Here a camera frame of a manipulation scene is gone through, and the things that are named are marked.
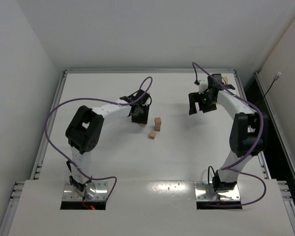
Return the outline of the clear amber plastic bin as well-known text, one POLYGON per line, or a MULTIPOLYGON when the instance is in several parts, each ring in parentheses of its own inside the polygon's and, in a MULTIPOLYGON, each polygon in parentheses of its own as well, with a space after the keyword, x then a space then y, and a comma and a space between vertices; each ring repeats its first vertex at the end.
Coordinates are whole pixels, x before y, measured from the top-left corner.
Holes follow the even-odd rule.
MULTIPOLYGON (((227 85, 228 84, 227 77, 221 77, 221 82, 222 82, 222 84, 227 85)), ((218 97, 218 92, 217 92, 217 95, 216 95, 216 105, 219 105, 220 103, 217 102, 217 97, 218 97)))

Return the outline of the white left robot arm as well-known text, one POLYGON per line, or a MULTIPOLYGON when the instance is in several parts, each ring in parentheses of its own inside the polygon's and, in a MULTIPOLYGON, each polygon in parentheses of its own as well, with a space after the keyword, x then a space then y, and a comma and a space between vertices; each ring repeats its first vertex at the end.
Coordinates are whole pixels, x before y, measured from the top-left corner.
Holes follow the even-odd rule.
POLYGON ((77 191, 83 193, 91 182, 91 154, 98 144, 103 126, 125 117, 131 117, 133 123, 146 124, 151 103, 150 94, 140 89, 106 105, 93 108, 83 105, 78 108, 66 130, 72 151, 69 181, 77 191))

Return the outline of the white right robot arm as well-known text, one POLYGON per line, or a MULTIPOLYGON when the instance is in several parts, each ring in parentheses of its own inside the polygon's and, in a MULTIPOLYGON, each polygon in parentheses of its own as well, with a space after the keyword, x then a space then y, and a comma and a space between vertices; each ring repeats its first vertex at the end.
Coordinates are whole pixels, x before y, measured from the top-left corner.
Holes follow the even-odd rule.
POLYGON ((221 74, 208 76, 207 82, 196 80, 195 84, 198 91, 188 95, 190 115, 197 111, 214 111, 220 104, 233 120, 229 136, 229 155, 212 178, 214 191, 229 191, 234 189, 239 173, 252 157, 265 150, 268 117, 248 106, 243 99, 234 94, 235 87, 224 84, 221 74))

